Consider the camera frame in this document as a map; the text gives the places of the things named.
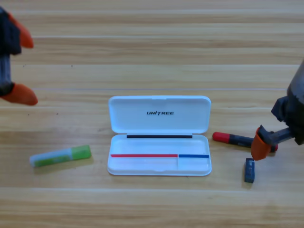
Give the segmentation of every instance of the red cap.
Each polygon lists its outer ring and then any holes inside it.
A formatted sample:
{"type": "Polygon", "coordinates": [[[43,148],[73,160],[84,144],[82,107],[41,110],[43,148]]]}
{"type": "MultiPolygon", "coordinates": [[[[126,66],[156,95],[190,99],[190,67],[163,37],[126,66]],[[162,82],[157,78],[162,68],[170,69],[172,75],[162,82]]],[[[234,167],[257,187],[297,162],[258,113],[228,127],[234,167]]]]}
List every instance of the red cap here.
{"type": "Polygon", "coordinates": [[[229,143],[230,134],[222,132],[214,132],[212,135],[213,140],[223,143],[229,143]]]}

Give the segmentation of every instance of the marker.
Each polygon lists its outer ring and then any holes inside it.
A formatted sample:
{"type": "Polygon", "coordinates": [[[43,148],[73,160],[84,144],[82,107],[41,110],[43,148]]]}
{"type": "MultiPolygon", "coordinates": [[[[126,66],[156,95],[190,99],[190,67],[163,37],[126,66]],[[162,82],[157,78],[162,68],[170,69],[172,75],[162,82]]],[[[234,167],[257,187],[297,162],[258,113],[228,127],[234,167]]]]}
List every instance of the marker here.
{"type": "MultiPolygon", "coordinates": [[[[244,137],[235,134],[227,134],[221,132],[214,132],[212,135],[213,140],[223,143],[228,143],[237,146],[251,147],[253,142],[253,138],[244,137]]],[[[271,146],[271,152],[276,152],[278,149],[278,145],[271,146]]]]}
{"type": "Polygon", "coordinates": [[[60,151],[35,154],[30,157],[29,162],[32,167],[41,167],[71,160],[90,158],[91,156],[90,146],[85,145],[60,151]]]}

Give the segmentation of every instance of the small blue block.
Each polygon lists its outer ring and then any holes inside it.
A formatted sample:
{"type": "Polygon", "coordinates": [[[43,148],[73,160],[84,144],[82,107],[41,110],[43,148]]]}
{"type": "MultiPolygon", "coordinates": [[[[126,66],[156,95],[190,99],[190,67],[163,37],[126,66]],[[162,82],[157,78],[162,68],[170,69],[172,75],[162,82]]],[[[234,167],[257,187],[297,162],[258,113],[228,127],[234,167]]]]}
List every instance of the small blue block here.
{"type": "Polygon", "coordinates": [[[245,162],[245,182],[253,183],[255,181],[255,160],[246,158],[245,162]]]}

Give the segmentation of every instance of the glue stick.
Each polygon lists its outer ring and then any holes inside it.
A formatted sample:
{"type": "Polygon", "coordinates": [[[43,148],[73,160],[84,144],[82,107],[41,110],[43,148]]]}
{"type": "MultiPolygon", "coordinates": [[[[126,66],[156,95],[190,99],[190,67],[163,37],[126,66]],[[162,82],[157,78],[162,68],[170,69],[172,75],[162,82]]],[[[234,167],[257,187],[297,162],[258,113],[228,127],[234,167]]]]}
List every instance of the glue stick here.
{"type": "Polygon", "coordinates": [[[67,162],[91,157],[89,145],[78,146],[60,151],[35,154],[29,158],[32,167],[41,167],[55,163],[67,162]]]}

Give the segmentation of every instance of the open white case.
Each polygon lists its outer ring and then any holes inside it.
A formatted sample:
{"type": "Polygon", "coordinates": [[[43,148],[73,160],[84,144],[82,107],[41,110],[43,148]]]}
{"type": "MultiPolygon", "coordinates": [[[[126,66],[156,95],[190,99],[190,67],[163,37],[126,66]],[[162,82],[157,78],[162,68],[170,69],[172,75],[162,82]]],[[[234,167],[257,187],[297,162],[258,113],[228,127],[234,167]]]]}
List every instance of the open white case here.
{"type": "Polygon", "coordinates": [[[114,96],[109,100],[113,175],[205,176],[211,172],[205,96],[114,96]]]}

